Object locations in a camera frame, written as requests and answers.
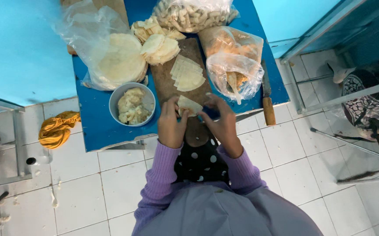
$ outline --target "yellow cloth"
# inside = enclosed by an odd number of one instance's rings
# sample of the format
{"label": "yellow cloth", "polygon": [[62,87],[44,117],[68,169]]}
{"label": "yellow cloth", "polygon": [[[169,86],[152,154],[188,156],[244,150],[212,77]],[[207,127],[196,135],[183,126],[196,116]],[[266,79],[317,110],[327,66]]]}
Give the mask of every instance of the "yellow cloth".
{"label": "yellow cloth", "polygon": [[61,146],[70,137],[70,129],[74,128],[77,121],[82,121],[80,113],[74,111],[65,111],[46,119],[39,131],[39,142],[50,149]]}

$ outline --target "knife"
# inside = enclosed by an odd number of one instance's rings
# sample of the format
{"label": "knife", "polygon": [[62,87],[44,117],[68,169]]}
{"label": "knife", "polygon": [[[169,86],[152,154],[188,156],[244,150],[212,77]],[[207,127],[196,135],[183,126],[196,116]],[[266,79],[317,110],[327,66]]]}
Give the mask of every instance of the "knife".
{"label": "knife", "polygon": [[270,78],[268,77],[267,65],[265,63],[265,60],[262,60],[261,66],[264,69],[264,76],[262,77],[262,90],[264,94],[264,97],[262,99],[262,105],[264,107],[265,123],[267,124],[267,126],[275,126],[276,116],[274,114],[274,107],[272,106],[272,101],[270,98]]}

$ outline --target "purple sleeve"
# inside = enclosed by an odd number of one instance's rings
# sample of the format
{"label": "purple sleeve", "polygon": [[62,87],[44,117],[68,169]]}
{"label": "purple sleeve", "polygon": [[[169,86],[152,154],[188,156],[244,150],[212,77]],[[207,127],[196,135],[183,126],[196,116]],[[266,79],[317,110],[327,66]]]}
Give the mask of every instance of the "purple sleeve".
{"label": "purple sleeve", "polygon": [[176,158],[181,151],[166,147],[157,141],[153,166],[146,172],[147,184],[140,194],[143,199],[134,212],[136,225],[132,235],[139,232],[151,219],[163,212],[173,199],[171,184],[176,181],[173,170]]}
{"label": "purple sleeve", "polygon": [[217,152],[229,167],[230,188],[236,194],[245,195],[257,188],[268,189],[267,183],[261,179],[260,170],[249,160],[245,148],[242,156],[236,159],[230,158],[222,145],[218,146]]}

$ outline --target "white bowl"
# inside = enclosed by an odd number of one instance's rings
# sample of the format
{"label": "white bowl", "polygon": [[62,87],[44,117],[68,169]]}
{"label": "white bowl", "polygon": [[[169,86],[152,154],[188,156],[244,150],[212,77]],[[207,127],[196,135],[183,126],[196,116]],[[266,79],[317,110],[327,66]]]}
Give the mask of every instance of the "white bowl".
{"label": "white bowl", "polygon": [[[119,119],[118,119],[118,116],[119,116],[118,101],[120,98],[122,98],[122,96],[124,96],[124,93],[128,89],[132,89],[132,88],[143,89],[146,92],[146,96],[143,99],[143,103],[153,103],[154,106],[153,106],[152,113],[150,114],[150,116],[147,117],[147,119],[144,122],[137,124],[137,125],[126,125],[126,124],[122,123],[121,121],[119,121]],[[118,88],[116,88],[113,91],[113,93],[111,94],[111,97],[109,99],[109,112],[111,113],[112,117],[118,123],[120,123],[121,125],[124,125],[124,126],[137,127],[137,126],[145,125],[153,117],[153,114],[155,113],[155,108],[156,108],[155,95],[153,94],[153,92],[149,88],[147,88],[144,84],[141,84],[141,83],[134,83],[134,82],[124,83],[123,85],[119,86]]]}

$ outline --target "blue table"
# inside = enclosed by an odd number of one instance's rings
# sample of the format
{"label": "blue table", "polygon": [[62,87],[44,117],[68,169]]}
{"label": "blue table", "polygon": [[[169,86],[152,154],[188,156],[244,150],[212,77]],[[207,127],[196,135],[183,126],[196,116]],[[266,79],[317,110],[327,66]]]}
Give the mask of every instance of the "blue table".
{"label": "blue table", "polygon": [[[149,18],[156,4],[156,0],[124,0],[124,2],[130,24]],[[229,26],[253,35],[258,35],[264,39],[262,59],[265,60],[267,65],[272,89],[272,102],[274,105],[288,102],[287,91],[252,0],[234,0],[233,4],[240,12],[241,18],[235,19]],[[148,124],[141,127],[120,125],[109,113],[108,101],[112,91],[98,91],[82,86],[82,80],[87,73],[87,67],[78,56],[73,56],[73,67],[76,74],[76,88],[79,97],[86,152],[114,147],[157,134],[157,119],[161,113],[161,106],[157,99],[154,117]],[[150,69],[147,71],[147,74],[149,76],[148,87],[157,97]],[[211,81],[210,85],[213,93],[228,101],[228,104],[236,114],[246,114],[262,109],[262,87],[255,97],[250,100],[242,100],[242,104],[237,105],[236,102],[220,94],[211,84]]]}

